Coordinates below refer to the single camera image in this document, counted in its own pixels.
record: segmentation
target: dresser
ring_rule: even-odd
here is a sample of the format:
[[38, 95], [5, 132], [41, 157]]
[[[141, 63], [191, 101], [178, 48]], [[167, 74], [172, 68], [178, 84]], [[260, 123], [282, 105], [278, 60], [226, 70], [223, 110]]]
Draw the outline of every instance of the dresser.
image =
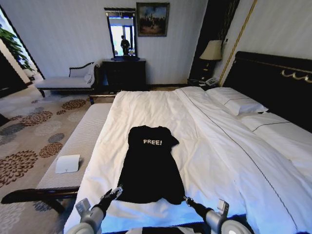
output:
[[106, 59], [102, 64], [104, 79], [109, 90], [146, 90], [145, 59], [118, 60]]

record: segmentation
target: white wall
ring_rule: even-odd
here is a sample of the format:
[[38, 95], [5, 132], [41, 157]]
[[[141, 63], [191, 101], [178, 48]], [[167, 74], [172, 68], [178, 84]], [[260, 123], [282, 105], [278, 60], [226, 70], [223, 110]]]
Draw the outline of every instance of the white wall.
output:
[[223, 45], [223, 48], [222, 48], [222, 60], [220, 62], [217, 62], [215, 69], [214, 69], [213, 77], [216, 80], [219, 80], [219, 78], [222, 74], [223, 68], [226, 65], [226, 62], [227, 62], [227, 60], [230, 56], [230, 53], [234, 47], [236, 39], [237, 39], [239, 32], [240, 32], [240, 30], [244, 24], [244, 21], [246, 19], [246, 16], [248, 15], [248, 12], [250, 10], [250, 7], [251, 7], [253, 1], [254, 0], [240, 0], [239, 1], [238, 7], [236, 9], [235, 15], [234, 15], [232, 23], [231, 23], [231, 26], [228, 30], [228, 34], [226, 35], [228, 42], [225, 43]]
[[[248, 12], [253, 0], [241, 0], [237, 13]], [[232, 28], [241, 28], [243, 20], [234, 20]], [[258, 0], [245, 31], [237, 45], [237, 51], [249, 51], [288, 57], [312, 59], [312, 1], [311, 0]], [[234, 55], [224, 78], [232, 66]], [[226, 54], [218, 64], [214, 77], [218, 77], [228, 59]]]
[[21, 69], [18, 62], [16, 62], [13, 55], [10, 53], [9, 49], [5, 46], [3, 41], [0, 39], [0, 51], [3, 53], [3, 55], [6, 57], [6, 59], [9, 61], [11, 66], [14, 68], [14, 70], [17, 72], [19, 77], [24, 81], [24, 83], [29, 83], [30, 80], [27, 77], [27, 75], [24, 73], [24, 71]]
[[[167, 37], [138, 37], [138, 55], [147, 60], [149, 84], [186, 83], [208, 0], [161, 1], [170, 2]], [[71, 66], [111, 58], [103, 8], [135, 8], [136, 2], [0, 0], [46, 78], [67, 76]]]

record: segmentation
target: bench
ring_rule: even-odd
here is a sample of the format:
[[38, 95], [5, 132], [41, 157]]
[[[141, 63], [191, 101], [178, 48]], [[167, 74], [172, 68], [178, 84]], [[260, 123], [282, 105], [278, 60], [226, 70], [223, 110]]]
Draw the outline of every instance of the bench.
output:
[[[111, 103], [92, 105], [72, 135], [69, 137], [58, 156], [55, 158], [38, 186], [35, 189], [16, 190], [7, 194], [1, 201], [2, 204], [27, 201], [43, 201], [58, 213], [64, 207], [57, 199], [76, 198], [84, 172], [90, 161], [93, 148], [99, 133], [106, 121], [111, 108]], [[57, 159], [65, 155], [80, 154], [79, 170], [72, 173], [55, 174]]]
[[44, 90], [94, 91], [103, 82], [102, 60], [82, 67], [70, 67], [69, 77], [54, 77], [35, 82], [35, 87], [45, 97]]

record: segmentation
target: wooden bench leg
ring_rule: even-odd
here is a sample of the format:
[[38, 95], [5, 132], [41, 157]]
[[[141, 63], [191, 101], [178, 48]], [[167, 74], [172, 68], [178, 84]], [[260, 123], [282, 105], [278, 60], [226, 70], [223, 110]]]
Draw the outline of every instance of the wooden bench leg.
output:
[[47, 205], [51, 206], [59, 214], [61, 214], [65, 211], [65, 208], [57, 200], [45, 200], [43, 202], [46, 203]]
[[42, 89], [38, 89], [43, 97], [45, 97], [44, 91]]
[[93, 99], [93, 97], [90, 97], [90, 96], [89, 96], [89, 100], [90, 100], [91, 105], [93, 105], [93, 104], [94, 104], [94, 99]]

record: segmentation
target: lampshade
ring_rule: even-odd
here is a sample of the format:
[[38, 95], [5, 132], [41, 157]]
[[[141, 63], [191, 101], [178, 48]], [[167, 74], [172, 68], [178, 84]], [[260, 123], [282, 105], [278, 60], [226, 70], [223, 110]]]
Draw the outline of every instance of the lampshade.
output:
[[221, 55], [221, 40], [210, 40], [204, 51], [204, 53], [199, 57], [204, 60], [220, 60]]

